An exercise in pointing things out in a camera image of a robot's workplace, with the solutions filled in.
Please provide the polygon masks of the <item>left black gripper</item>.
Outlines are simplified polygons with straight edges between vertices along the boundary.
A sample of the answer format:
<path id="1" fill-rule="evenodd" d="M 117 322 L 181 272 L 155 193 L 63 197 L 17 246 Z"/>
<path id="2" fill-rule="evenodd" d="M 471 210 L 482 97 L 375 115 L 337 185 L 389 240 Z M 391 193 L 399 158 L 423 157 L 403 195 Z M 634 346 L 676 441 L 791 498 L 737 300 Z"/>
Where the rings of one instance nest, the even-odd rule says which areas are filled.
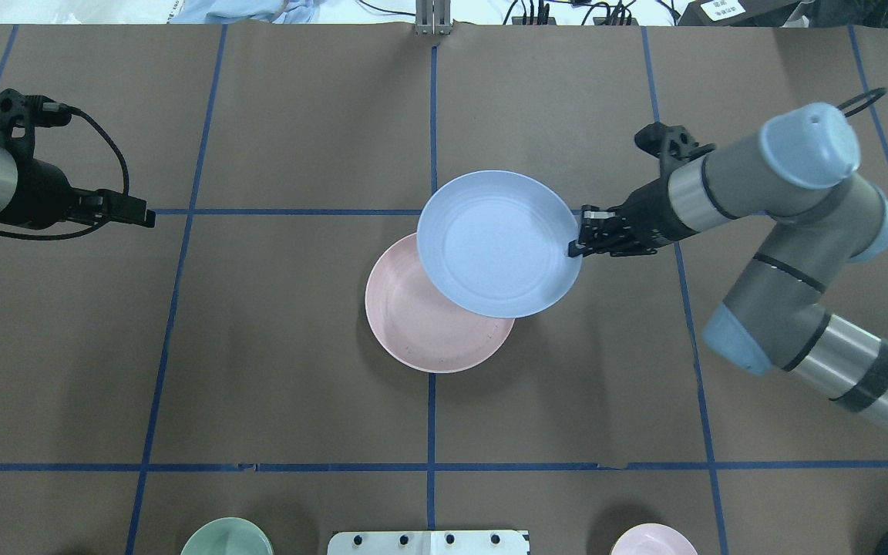
<path id="1" fill-rule="evenodd" d="M 9 224 L 31 230 L 68 224 L 94 225 L 103 218 L 114 224 L 145 228 L 156 225 L 155 211 L 145 200 L 114 190 L 72 187 L 56 166 L 28 160 L 18 162 L 15 192 L 9 201 Z"/>

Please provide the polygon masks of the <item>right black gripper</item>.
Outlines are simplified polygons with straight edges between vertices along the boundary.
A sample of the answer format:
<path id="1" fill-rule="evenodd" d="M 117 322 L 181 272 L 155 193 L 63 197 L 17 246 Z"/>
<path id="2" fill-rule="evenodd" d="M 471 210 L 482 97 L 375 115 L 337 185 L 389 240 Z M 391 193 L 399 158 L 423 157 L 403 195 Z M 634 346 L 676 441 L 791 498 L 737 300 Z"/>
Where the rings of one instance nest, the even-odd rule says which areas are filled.
<path id="1" fill-rule="evenodd" d="M 568 244 L 568 257 L 648 255 L 684 238 L 683 221 L 662 179 L 638 187 L 621 205 L 583 204 L 579 214 L 577 239 Z"/>

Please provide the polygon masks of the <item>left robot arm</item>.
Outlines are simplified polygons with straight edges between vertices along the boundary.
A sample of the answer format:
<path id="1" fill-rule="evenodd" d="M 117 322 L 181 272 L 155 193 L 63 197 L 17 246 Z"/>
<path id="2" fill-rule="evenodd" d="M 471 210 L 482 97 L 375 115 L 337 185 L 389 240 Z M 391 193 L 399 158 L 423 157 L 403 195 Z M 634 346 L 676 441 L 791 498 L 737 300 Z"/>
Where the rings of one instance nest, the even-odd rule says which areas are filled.
<path id="1" fill-rule="evenodd" d="M 157 215 L 126 190 L 70 185 L 56 165 L 0 146 L 0 237 L 66 241 L 107 224 L 153 228 Z"/>

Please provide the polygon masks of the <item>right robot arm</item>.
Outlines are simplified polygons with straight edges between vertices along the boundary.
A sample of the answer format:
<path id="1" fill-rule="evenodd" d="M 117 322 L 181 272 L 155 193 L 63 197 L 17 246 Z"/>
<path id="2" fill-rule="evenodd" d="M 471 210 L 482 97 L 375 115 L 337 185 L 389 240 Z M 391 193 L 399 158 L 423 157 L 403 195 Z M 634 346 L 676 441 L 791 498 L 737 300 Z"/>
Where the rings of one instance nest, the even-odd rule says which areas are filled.
<path id="1" fill-rule="evenodd" d="M 846 264 L 888 248 L 888 199 L 859 175 L 848 113 L 813 103 L 717 147 L 655 122 L 634 136 L 657 179 L 616 207 L 584 205 L 567 255 L 652 255 L 755 214 L 775 222 L 702 331 L 733 365 L 774 368 L 888 431 L 888 340 L 821 305 Z"/>

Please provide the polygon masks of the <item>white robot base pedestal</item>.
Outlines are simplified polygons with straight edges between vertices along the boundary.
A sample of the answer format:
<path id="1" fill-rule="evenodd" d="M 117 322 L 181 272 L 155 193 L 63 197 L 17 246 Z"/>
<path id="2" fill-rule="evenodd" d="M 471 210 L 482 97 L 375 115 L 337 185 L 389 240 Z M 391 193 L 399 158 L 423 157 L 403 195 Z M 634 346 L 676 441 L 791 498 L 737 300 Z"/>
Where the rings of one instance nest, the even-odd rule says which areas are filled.
<path id="1" fill-rule="evenodd" d="M 530 554 L 520 530 L 345 531 L 328 541 L 328 554 Z"/>

